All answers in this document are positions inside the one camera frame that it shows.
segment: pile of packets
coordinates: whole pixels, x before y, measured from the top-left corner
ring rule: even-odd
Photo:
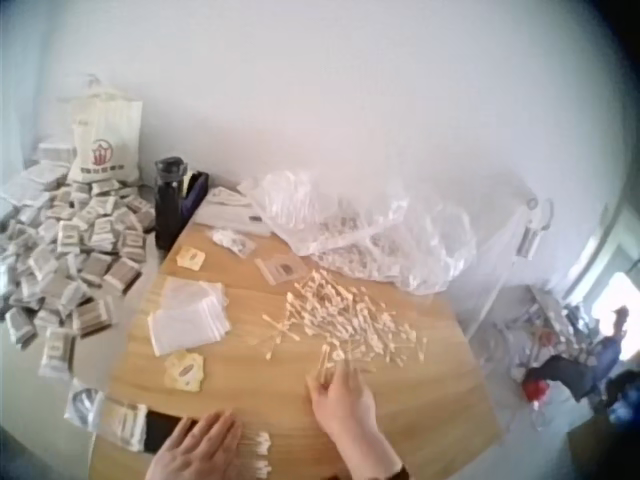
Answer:
[[[0,234],[0,308],[18,347],[33,340],[35,326],[52,330],[43,365],[53,367],[41,373],[56,376],[69,375],[70,359],[65,374],[52,358],[68,357],[74,336],[115,322],[112,295],[139,277],[145,232],[155,225],[137,188],[112,179],[67,183],[67,172],[68,165],[42,161],[0,190],[1,202],[11,204]]]

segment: shopping bag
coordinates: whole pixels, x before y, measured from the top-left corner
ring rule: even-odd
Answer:
[[[138,142],[142,101],[103,86],[72,102],[77,156],[69,180],[92,183],[115,179],[138,182]]]

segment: small card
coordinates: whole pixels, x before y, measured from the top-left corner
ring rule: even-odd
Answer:
[[[274,255],[267,260],[257,258],[256,265],[258,265],[260,272],[262,272],[264,278],[269,282],[269,285],[277,285],[281,282],[295,280],[309,273],[304,262],[293,253],[288,255]]]
[[[178,262],[179,267],[189,268],[197,272],[204,262],[204,257],[204,252],[200,250],[192,247],[182,247],[176,257],[176,262]]]
[[[204,358],[183,350],[171,355],[165,362],[167,371],[164,384],[185,392],[199,392],[204,378]]]

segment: printed logo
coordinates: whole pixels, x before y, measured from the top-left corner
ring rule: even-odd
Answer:
[[[93,164],[100,167],[111,161],[113,147],[108,141],[100,139],[93,142],[91,152],[93,153]]]

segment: white wall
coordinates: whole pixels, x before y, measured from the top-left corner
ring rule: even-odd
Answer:
[[[53,11],[42,0],[0,2],[0,183],[22,171],[36,141]]]
[[[615,203],[634,141],[607,39],[560,3],[69,0],[41,130],[66,127],[52,99],[91,72],[144,100],[147,180],[175,153],[234,180],[392,170],[446,179],[482,227],[526,199],[517,177],[555,200],[556,221],[509,283],[553,283]]]

